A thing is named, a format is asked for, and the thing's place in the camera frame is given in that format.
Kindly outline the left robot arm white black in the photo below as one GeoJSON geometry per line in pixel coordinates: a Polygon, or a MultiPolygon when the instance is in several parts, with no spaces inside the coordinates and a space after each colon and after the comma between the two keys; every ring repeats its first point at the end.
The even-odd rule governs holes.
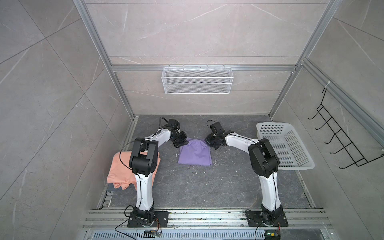
{"type": "Polygon", "coordinates": [[[154,206],[152,195],[154,173],[158,165],[159,147],[173,142],[176,148],[188,143],[187,135],[180,130],[180,125],[165,125],[154,134],[133,141],[129,168],[137,180],[137,204],[135,209],[149,211],[154,206]]]}

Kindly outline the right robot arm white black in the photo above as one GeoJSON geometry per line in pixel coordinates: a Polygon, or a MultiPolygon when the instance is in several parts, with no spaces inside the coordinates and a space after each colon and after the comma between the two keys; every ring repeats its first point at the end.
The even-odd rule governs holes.
{"type": "Polygon", "coordinates": [[[280,160],[267,139],[250,139],[237,133],[210,133],[205,142],[212,148],[230,146],[249,154],[251,167],[259,176],[262,189],[261,217],[266,225],[272,225],[283,213],[277,187],[280,160]]]}

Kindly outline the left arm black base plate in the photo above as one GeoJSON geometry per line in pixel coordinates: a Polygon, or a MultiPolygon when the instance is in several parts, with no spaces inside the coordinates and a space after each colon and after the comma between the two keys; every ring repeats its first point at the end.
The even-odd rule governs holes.
{"type": "Polygon", "coordinates": [[[128,228],[165,228],[168,226],[169,212],[155,211],[147,213],[130,213],[127,223],[128,228]]]}

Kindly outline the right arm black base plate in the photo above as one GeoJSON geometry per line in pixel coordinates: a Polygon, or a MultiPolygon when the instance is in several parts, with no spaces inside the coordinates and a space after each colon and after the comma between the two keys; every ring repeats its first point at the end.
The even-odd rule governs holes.
{"type": "Polygon", "coordinates": [[[289,223],[284,212],[277,217],[271,217],[267,211],[245,210],[249,227],[288,227],[289,223]]]}

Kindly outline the purple t-shirt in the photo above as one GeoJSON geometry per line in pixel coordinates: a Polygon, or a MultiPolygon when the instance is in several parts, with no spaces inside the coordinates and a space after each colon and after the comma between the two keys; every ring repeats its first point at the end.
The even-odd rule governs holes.
{"type": "Polygon", "coordinates": [[[202,140],[187,138],[187,144],[180,147],[178,163],[182,165],[211,166],[210,147],[202,140]]]}

